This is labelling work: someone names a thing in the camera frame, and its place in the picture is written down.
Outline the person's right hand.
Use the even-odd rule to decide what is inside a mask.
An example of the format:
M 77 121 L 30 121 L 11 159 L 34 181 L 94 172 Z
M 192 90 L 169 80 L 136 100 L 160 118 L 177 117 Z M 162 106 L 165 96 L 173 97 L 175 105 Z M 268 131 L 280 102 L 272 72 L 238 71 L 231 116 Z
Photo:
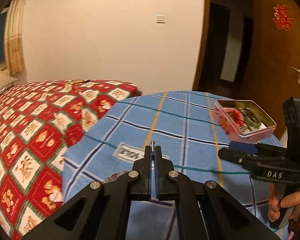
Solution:
M 270 185 L 269 190 L 270 196 L 268 198 L 268 219 L 271 222 L 274 222 L 279 219 L 281 209 L 294 207 L 290 219 L 297 221 L 300 213 L 300 190 L 286 196 L 282 200 L 277 199 L 276 188 L 274 184 Z

